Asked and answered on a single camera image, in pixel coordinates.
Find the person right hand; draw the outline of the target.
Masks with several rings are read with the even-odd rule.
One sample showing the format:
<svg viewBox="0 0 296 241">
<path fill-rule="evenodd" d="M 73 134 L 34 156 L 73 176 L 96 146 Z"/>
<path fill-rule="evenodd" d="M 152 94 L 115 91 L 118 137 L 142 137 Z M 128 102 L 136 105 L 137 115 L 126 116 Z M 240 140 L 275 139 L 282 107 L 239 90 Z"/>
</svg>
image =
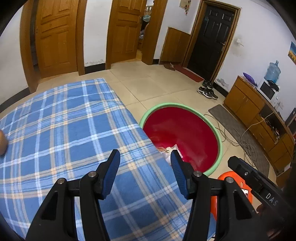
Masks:
<svg viewBox="0 0 296 241">
<path fill-rule="evenodd" d="M 295 240 L 295 211 L 285 221 L 279 221 L 263 204 L 256 211 L 267 230 L 268 240 Z"/>
</svg>

